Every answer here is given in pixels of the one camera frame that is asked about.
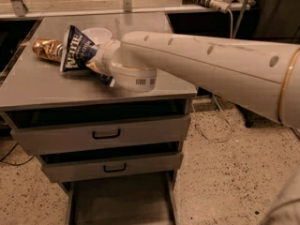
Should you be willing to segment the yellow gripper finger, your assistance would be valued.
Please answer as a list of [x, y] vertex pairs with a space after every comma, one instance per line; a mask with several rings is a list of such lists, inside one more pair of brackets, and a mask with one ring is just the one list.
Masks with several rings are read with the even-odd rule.
[[88, 63], [86, 63], [86, 66], [88, 68], [90, 68], [91, 70], [93, 70], [94, 72], [98, 73], [98, 69], [95, 65], [95, 62], [88, 62]]

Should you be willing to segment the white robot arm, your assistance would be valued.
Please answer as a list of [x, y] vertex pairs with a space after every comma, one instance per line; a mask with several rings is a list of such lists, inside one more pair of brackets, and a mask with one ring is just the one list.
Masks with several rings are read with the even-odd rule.
[[90, 68], [147, 92], [160, 69], [290, 128], [300, 128], [300, 46], [129, 32], [85, 49]]

